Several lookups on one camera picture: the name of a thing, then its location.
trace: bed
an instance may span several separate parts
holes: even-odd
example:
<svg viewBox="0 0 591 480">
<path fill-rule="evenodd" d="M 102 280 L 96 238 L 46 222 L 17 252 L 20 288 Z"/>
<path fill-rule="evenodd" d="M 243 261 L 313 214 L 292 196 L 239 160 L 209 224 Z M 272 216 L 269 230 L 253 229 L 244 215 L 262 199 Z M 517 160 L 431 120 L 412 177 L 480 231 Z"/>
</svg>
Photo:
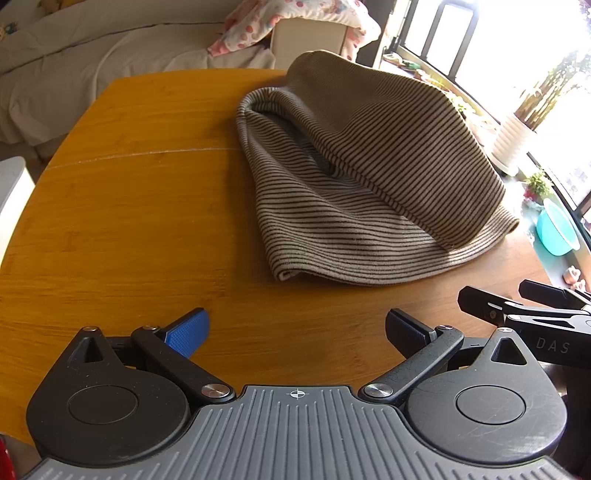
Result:
<svg viewBox="0 0 591 480">
<path fill-rule="evenodd" d="M 273 68 L 276 58 L 286 68 L 302 51 L 338 51 L 342 44 L 343 25 L 306 20 L 294 29 L 293 19 L 277 25 L 272 48 L 263 42 L 208 55 L 206 47 L 238 2 L 85 0 L 21 27 L 0 42 L 0 160 L 50 158 L 117 78 L 169 70 Z M 298 42 L 297 35 L 307 42 Z M 310 38 L 316 39 L 313 44 Z"/>
</svg>

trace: window frame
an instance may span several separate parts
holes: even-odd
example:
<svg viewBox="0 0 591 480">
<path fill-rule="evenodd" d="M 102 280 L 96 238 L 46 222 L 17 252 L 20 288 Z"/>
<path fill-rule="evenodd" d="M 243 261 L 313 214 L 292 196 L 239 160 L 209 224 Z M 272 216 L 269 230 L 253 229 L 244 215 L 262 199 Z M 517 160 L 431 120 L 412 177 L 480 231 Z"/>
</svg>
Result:
<svg viewBox="0 0 591 480">
<path fill-rule="evenodd" d="M 394 9 L 394 6 L 396 6 L 396 3 L 398 1 L 400 1 L 400 0 L 394 0 L 394 5 L 392 7 L 392 10 Z M 464 59 L 464 56 L 468 50 L 468 46 L 470 44 L 472 36 L 474 35 L 474 32 L 476 30 L 476 25 L 478 24 L 478 19 L 480 16 L 480 12 L 479 12 L 479 8 L 478 8 L 478 0 L 475 0 L 474 3 L 469 3 L 466 0 L 441 0 L 441 2 L 439 3 L 439 6 L 437 7 L 437 11 L 436 11 L 435 16 L 433 18 L 433 21 L 431 22 L 431 27 L 429 29 L 427 37 L 425 38 L 425 42 L 423 44 L 423 48 L 421 50 L 421 53 L 417 54 L 416 52 L 412 51 L 410 48 L 407 47 L 406 38 L 408 36 L 408 32 L 410 30 L 411 23 L 413 22 L 413 18 L 414 18 L 414 14 L 416 12 L 416 9 L 417 9 L 417 5 L 420 1 L 421 0 L 409 0 L 408 1 L 407 11 L 404 16 L 402 26 L 400 28 L 400 32 L 396 37 L 394 37 L 392 39 L 390 46 L 386 49 L 386 51 L 384 53 L 397 53 L 397 52 L 399 52 L 399 50 L 401 48 L 408 51 L 413 56 L 419 58 L 426 65 L 428 65 L 429 68 L 431 68 L 432 70 L 437 72 L 441 77 L 444 77 L 448 81 L 450 81 L 459 91 L 464 93 L 467 97 L 469 97 L 469 99 L 472 102 L 477 104 L 481 110 L 486 112 L 492 119 L 495 120 L 495 122 L 500 124 L 500 122 L 493 115 L 491 115 L 478 102 L 478 100 L 476 100 L 476 98 L 474 98 L 472 95 L 470 95 L 467 91 L 465 91 L 460 85 L 458 85 L 456 83 L 457 71 L 459 70 L 459 68 L 462 64 L 462 60 Z M 453 64 L 452 64 L 448 74 L 445 74 L 427 61 L 427 55 L 428 55 L 429 49 L 431 48 L 431 45 L 433 43 L 433 38 L 435 37 L 435 33 L 437 31 L 437 27 L 439 26 L 441 16 L 443 15 L 443 10 L 445 9 L 445 7 L 447 5 L 450 5 L 453 7 L 458 7 L 458 8 L 463 8 L 466 10 L 471 10 L 473 13 L 472 13 L 472 17 L 470 19 L 470 23 L 468 25 L 468 28 L 466 29 L 466 33 L 464 34 L 462 43 L 460 44 L 460 47 L 458 48 L 458 51 L 457 51 L 456 57 L 453 61 Z M 573 223 L 576 225 L 576 228 L 579 231 L 579 233 L 581 234 L 581 236 L 583 237 L 585 243 L 587 244 L 587 247 L 589 249 L 591 249 L 591 233 L 589 233 L 589 231 L 587 231 L 587 229 L 585 228 L 585 226 L 583 224 L 583 216 L 589 210 L 591 210 L 591 191 L 585 196 L 585 198 L 579 204 L 576 204 L 574 202 L 574 200 L 570 197 L 569 193 L 564 188 L 564 186 L 560 183 L 560 181 L 558 180 L 556 175 L 554 175 L 554 173 L 549 168 L 544 168 L 540 164 L 540 162 L 537 161 L 531 153 L 528 153 L 527 156 L 534 163 L 534 165 L 537 168 L 539 168 L 541 171 L 543 171 L 544 174 L 546 175 L 546 177 L 548 177 L 548 179 L 552 182 L 554 192 L 556 193 L 557 197 L 560 199 L 560 201 L 562 202 L 562 204 L 564 205 L 564 207 L 566 208 L 566 210 L 568 211 L 568 213 L 572 217 Z"/>
</svg>

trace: window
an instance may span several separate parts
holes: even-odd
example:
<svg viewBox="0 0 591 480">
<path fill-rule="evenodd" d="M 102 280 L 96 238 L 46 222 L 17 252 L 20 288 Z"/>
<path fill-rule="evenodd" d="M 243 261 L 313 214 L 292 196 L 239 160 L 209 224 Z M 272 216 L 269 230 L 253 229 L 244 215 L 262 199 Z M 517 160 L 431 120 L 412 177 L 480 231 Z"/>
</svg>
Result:
<svg viewBox="0 0 591 480">
<path fill-rule="evenodd" d="M 501 121 L 567 53 L 591 50 L 584 1 L 397 0 L 406 16 L 392 48 L 419 56 Z M 538 127 L 531 155 L 591 231 L 591 79 L 583 77 Z"/>
</svg>

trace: black clamp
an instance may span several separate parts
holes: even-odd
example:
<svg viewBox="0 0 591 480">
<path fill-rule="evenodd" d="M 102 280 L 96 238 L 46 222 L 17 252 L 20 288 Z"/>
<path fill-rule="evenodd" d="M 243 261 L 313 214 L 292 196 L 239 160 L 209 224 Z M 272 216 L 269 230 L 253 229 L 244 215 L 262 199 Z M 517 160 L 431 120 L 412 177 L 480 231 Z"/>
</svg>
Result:
<svg viewBox="0 0 591 480">
<path fill-rule="evenodd" d="M 458 296 L 460 308 L 497 326 L 516 331 L 540 362 L 561 375 L 566 386 L 563 397 L 568 422 L 554 458 L 570 472 L 591 475 L 591 296 L 524 280 L 519 294 L 546 307 L 524 306 L 474 287 L 463 288 Z"/>
<path fill-rule="evenodd" d="M 29 402 L 27 424 L 39 452 L 106 466 L 174 441 L 199 407 L 235 398 L 230 385 L 188 359 L 208 333 L 203 309 L 131 337 L 81 329 Z M 112 439 L 121 438 L 115 447 Z"/>
<path fill-rule="evenodd" d="M 462 349 L 459 330 L 433 330 L 391 310 L 386 332 L 408 358 L 363 386 L 359 398 L 404 406 L 425 441 L 468 462 L 518 463 L 554 451 L 566 424 L 564 404 L 511 328 L 497 328 L 484 344 L 470 346 L 475 340 L 468 339 Z"/>
</svg>

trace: scratch on table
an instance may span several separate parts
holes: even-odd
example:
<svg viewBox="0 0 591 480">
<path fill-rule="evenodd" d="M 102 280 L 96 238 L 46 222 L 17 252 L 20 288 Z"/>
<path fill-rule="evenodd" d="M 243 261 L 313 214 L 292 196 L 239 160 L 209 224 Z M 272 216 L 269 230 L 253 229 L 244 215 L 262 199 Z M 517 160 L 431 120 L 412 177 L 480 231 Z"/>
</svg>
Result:
<svg viewBox="0 0 591 480">
<path fill-rule="evenodd" d="M 64 165 L 55 165 L 52 166 L 51 163 L 47 166 L 46 170 L 55 170 L 56 168 L 63 168 L 63 167 L 71 167 L 73 165 L 80 165 L 83 163 L 91 163 L 99 160 L 113 160 L 114 158 L 125 158 L 125 157 L 140 157 L 142 155 L 157 155 L 161 153 L 183 153 L 183 152 L 201 152 L 201 151 L 235 151 L 241 150 L 238 147 L 204 147 L 204 148 L 174 148 L 172 150 L 149 150 L 146 152 L 134 152 L 134 153 L 122 153 L 122 154 L 114 154 L 114 155 L 104 155 L 102 157 L 95 157 L 90 158 L 87 160 L 80 160 L 73 163 L 68 163 Z"/>
</svg>

